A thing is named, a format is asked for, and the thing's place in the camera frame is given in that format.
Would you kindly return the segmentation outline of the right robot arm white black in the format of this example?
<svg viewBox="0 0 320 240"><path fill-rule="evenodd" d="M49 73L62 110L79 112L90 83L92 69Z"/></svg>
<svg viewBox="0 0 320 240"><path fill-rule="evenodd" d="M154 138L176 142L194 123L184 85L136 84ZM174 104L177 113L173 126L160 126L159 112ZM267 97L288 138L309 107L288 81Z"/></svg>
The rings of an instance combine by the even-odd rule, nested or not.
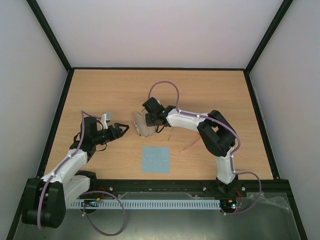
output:
<svg viewBox="0 0 320 240"><path fill-rule="evenodd" d="M199 133L206 149L215 156L216 188L224 196L236 189L238 177L234 169L234 152L237 133L223 117L213 110L210 113L183 111L176 106L163 107L154 97L145 101L145 120L148 127L184 128Z"/></svg>

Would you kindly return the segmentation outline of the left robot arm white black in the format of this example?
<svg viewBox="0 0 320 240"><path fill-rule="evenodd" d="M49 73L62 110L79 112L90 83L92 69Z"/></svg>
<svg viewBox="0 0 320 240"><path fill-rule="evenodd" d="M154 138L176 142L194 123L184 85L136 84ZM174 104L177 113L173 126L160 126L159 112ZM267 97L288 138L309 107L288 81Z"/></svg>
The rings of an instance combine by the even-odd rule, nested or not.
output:
<svg viewBox="0 0 320 240"><path fill-rule="evenodd" d="M67 207L80 195L93 189L96 174L82 171L97 150L98 145L121 138L127 124L108 125L107 115L100 118L83 117L80 132L74 137L64 159L41 178L29 178L23 192L21 220L24 224L40 228L58 228Z"/></svg>

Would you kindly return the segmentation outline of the blue cleaning cloth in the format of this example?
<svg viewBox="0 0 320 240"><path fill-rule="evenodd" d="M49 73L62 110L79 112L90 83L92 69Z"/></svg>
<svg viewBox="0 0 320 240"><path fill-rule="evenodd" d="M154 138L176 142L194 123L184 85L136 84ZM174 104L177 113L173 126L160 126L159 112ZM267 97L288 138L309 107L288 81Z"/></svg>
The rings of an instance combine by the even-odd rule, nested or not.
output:
<svg viewBox="0 0 320 240"><path fill-rule="evenodd" d="M145 146L142 148L141 171L143 173L169 174L170 148Z"/></svg>

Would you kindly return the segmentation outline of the striped newspaper print glasses case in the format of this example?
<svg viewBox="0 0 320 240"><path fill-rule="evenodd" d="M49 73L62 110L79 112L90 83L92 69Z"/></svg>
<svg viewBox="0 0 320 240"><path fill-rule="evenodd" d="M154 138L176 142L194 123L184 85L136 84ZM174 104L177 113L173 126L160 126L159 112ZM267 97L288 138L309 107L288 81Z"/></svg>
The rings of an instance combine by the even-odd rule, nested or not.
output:
<svg viewBox="0 0 320 240"><path fill-rule="evenodd" d="M155 126L147 126L146 113L147 111L145 109L143 111L132 112L132 120L137 133L143 138L148 138L156 134Z"/></svg>

